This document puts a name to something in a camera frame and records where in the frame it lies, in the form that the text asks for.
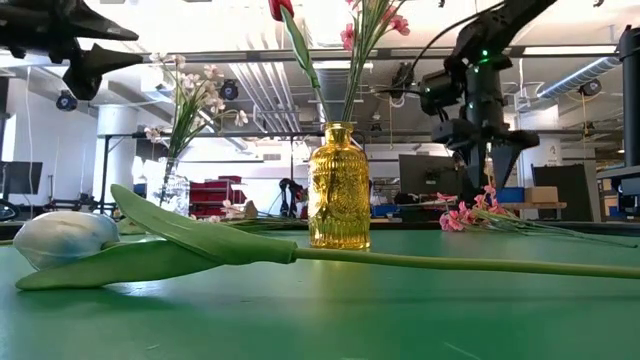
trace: blue bin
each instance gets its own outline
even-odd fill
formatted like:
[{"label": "blue bin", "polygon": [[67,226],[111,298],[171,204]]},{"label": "blue bin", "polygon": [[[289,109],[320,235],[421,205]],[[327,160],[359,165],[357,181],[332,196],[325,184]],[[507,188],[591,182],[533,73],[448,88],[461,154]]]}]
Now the blue bin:
[{"label": "blue bin", "polygon": [[373,207],[373,217],[386,217],[388,213],[395,214],[398,207],[392,204],[376,205]]},{"label": "blue bin", "polygon": [[524,202],[524,188],[511,187],[502,188],[496,193],[496,199],[499,203],[523,203]]}]

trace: computer monitor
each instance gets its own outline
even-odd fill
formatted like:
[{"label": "computer monitor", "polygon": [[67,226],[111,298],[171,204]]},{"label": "computer monitor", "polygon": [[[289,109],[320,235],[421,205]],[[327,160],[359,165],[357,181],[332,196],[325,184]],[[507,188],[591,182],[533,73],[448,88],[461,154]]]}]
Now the computer monitor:
[{"label": "computer monitor", "polygon": [[41,162],[11,161],[0,162],[0,185],[2,198],[7,200],[9,194],[36,195],[42,176]]},{"label": "computer monitor", "polygon": [[400,192],[404,194],[459,195],[462,176],[452,157],[399,155]]}]

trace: camera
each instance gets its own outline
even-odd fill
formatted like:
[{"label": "camera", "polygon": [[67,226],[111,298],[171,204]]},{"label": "camera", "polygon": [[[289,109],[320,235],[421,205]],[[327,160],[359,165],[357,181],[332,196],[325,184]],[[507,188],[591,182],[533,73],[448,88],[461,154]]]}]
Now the camera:
[{"label": "camera", "polygon": [[60,111],[74,111],[78,108],[78,100],[71,94],[69,90],[62,90],[56,101],[56,107]]},{"label": "camera", "polygon": [[225,80],[220,88],[220,96],[223,100],[235,100],[239,95],[238,87],[234,80]]}]

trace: tulip stem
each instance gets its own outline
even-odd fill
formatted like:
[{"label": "tulip stem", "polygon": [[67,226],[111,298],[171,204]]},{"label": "tulip stem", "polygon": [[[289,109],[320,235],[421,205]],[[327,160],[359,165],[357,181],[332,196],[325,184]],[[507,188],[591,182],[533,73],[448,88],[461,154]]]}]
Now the tulip stem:
[{"label": "tulip stem", "polygon": [[439,270],[499,271],[530,274],[573,275],[640,279],[640,268],[579,265],[531,261],[402,256],[346,250],[296,249],[296,259],[328,260]]}]

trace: desk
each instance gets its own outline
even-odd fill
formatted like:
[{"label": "desk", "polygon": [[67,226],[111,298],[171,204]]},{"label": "desk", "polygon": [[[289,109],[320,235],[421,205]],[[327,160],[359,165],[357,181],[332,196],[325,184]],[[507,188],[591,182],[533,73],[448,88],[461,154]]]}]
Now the desk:
[{"label": "desk", "polygon": [[[373,231],[371,251],[640,266],[637,249],[513,235]],[[640,358],[634,280],[298,261],[30,293],[15,249],[0,264],[3,360]]]}]

